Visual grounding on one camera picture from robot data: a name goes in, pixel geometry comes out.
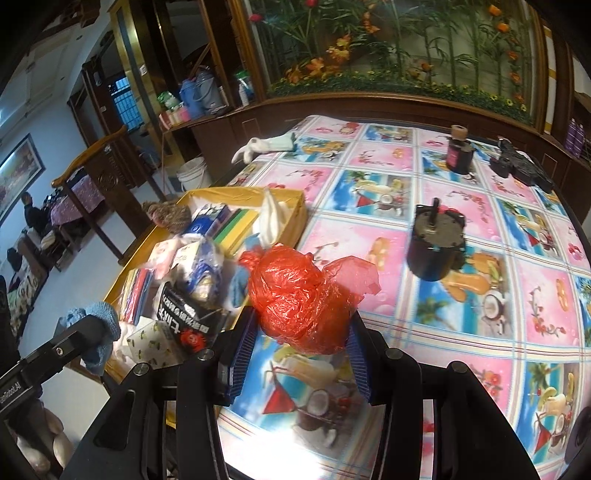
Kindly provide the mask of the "blue cloth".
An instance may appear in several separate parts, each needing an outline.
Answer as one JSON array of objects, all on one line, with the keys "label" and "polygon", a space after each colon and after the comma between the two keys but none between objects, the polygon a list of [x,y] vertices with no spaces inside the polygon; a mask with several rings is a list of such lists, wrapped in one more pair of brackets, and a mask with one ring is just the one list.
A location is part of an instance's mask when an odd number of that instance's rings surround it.
[{"label": "blue cloth", "polygon": [[112,354],[113,343],[121,335],[114,307],[100,301],[71,309],[58,319],[54,335],[64,332],[82,335],[84,347],[80,350],[80,357],[85,368],[93,375],[102,376]]}]

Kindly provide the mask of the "red plastic bag ball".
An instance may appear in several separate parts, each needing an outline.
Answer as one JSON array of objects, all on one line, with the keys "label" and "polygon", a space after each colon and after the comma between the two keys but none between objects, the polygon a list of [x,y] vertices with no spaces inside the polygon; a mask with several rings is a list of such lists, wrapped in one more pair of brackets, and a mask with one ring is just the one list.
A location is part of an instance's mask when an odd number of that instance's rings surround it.
[{"label": "red plastic bag ball", "polygon": [[276,244],[243,252],[238,264],[249,272],[247,295],[264,334],[304,354],[345,348],[359,304],[382,289],[377,266],[356,256],[318,268],[310,253]]}]

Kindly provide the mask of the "blue white tissue pack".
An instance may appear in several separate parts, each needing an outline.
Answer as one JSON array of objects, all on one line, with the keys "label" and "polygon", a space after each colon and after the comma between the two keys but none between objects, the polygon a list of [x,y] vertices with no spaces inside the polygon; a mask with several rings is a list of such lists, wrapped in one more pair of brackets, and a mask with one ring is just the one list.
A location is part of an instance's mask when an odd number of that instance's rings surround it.
[{"label": "blue white tissue pack", "polygon": [[221,249],[201,235],[183,237],[173,265],[179,270],[179,289],[198,303],[213,305],[221,288],[224,257]]}]

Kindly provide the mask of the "colourful felt sheets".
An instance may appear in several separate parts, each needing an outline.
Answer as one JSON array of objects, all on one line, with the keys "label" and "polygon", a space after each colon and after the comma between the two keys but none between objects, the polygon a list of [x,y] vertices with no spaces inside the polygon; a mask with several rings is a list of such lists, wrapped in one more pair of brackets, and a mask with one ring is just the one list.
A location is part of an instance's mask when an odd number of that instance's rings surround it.
[{"label": "colourful felt sheets", "polygon": [[125,278],[120,297],[119,318],[122,322],[136,325],[143,312],[154,271],[140,267],[130,270]]}]

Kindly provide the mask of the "black crab print packet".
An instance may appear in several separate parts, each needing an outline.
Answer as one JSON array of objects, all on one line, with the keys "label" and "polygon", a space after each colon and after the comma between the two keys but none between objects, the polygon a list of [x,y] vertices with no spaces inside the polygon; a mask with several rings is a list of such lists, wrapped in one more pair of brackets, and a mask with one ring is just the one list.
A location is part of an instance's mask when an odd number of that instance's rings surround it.
[{"label": "black crab print packet", "polygon": [[160,285],[155,297],[155,316],[164,322],[179,347],[192,355],[211,348],[228,320],[223,308],[208,308],[176,290],[170,282]]}]

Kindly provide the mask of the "lemon print tissue pack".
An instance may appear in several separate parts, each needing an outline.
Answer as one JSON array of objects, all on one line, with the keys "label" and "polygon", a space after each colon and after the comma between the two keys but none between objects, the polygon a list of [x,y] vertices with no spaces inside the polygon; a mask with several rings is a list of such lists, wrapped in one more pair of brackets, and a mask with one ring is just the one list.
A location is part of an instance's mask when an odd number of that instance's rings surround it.
[{"label": "lemon print tissue pack", "polygon": [[135,363],[147,363],[153,369],[176,366],[185,360],[165,322],[151,321],[127,337],[127,346]]}]

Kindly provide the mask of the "pink tissue pack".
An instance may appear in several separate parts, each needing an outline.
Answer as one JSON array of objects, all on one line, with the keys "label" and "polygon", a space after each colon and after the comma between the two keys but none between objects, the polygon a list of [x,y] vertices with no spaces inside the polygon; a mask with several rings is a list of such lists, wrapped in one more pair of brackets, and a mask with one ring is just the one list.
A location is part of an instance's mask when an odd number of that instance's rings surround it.
[{"label": "pink tissue pack", "polygon": [[169,273],[180,245],[179,238],[171,238],[155,244],[146,261],[146,266],[152,270],[155,280],[161,280]]}]

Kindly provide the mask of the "black cylindrical motor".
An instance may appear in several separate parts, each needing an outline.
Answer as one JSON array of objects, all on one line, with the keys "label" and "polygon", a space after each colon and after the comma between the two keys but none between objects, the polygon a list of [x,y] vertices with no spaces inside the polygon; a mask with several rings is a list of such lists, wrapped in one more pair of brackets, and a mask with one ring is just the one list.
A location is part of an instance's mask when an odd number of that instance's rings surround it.
[{"label": "black cylindrical motor", "polygon": [[435,197],[431,205],[418,205],[407,251],[407,264],[421,280],[437,282],[465,264],[466,217],[444,208]]}]

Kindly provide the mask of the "brown knitted hat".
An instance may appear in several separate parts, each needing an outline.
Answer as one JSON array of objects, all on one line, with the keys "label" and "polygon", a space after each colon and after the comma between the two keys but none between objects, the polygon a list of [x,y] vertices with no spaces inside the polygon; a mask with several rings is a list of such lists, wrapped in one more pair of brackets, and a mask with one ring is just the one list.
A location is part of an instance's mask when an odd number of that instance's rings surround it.
[{"label": "brown knitted hat", "polygon": [[191,223],[190,209],[173,201],[145,201],[142,203],[142,210],[154,225],[164,228],[172,235],[183,233]]}]

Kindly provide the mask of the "white plastic bucket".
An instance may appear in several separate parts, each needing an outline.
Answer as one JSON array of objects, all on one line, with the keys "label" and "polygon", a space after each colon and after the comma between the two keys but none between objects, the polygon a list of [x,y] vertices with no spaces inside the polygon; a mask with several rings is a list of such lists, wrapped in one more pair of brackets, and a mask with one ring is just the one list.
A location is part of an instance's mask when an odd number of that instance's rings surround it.
[{"label": "white plastic bucket", "polygon": [[205,159],[202,156],[195,157],[179,167],[176,177],[183,191],[211,186],[211,177],[207,171]]}]

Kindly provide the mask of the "wooden chair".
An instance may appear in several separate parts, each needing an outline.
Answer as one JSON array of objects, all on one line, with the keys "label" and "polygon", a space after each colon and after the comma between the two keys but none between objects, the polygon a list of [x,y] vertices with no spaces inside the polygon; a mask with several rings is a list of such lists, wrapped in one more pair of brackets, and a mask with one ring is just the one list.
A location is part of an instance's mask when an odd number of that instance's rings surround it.
[{"label": "wooden chair", "polygon": [[[85,171],[104,197],[108,208],[119,216],[134,235],[134,240],[125,250],[120,250],[114,244],[68,185],[70,177],[79,170]],[[119,130],[102,137],[79,154],[64,173],[51,181],[51,186],[66,193],[91,230],[116,257],[118,264],[123,266],[154,228],[153,222],[132,192],[133,188],[144,183],[149,185],[158,200],[166,199],[164,192],[128,139],[127,127],[121,126]]]}]

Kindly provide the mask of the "small dark bottle with cap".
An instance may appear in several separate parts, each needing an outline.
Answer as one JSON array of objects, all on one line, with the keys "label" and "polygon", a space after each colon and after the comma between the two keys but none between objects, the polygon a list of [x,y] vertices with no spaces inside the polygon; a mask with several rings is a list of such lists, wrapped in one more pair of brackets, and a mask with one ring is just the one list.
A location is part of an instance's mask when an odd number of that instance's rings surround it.
[{"label": "small dark bottle with cap", "polygon": [[446,155],[447,168],[459,175],[467,175],[471,169],[474,151],[468,140],[468,129],[461,125],[452,125]]}]

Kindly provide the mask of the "white rubber glove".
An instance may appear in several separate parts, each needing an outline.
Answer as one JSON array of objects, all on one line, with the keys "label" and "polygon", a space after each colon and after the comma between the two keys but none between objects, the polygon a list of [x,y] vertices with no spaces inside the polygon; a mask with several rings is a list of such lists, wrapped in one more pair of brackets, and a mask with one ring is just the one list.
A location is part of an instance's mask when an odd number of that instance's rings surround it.
[{"label": "white rubber glove", "polygon": [[296,135],[294,133],[286,133],[266,139],[252,137],[248,143],[240,147],[233,154],[231,163],[236,164],[242,161],[245,164],[249,164],[258,155],[291,152],[294,151],[294,148],[296,148]]}]

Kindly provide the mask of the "black tool on table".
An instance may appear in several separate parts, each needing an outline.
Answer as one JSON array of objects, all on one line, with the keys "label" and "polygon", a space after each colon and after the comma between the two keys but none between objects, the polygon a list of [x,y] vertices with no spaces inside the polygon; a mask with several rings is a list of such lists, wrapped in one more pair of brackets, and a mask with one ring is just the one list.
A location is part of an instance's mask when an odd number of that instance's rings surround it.
[{"label": "black tool on table", "polygon": [[500,153],[489,158],[489,167],[502,178],[513,177],[522,184],[532,187],[537,186],[545,193],[551,193],[554,184],[547,173],[529,157],[516,150],[513,143],[499,137],[497,146]]}]

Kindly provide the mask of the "blue thermos jug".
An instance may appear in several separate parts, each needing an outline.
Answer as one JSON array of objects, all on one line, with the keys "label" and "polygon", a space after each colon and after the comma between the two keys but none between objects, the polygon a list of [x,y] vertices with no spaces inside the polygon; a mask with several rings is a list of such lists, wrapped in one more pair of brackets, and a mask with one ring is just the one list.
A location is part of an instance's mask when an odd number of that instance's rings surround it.
[{"label": "blue thermos jug", "polygon": [[193,80],[185,79],[179,89],[182,103],[186,107],[191,120],[197,120],[204,114],[204,108],[200,102],[197,84]]}]

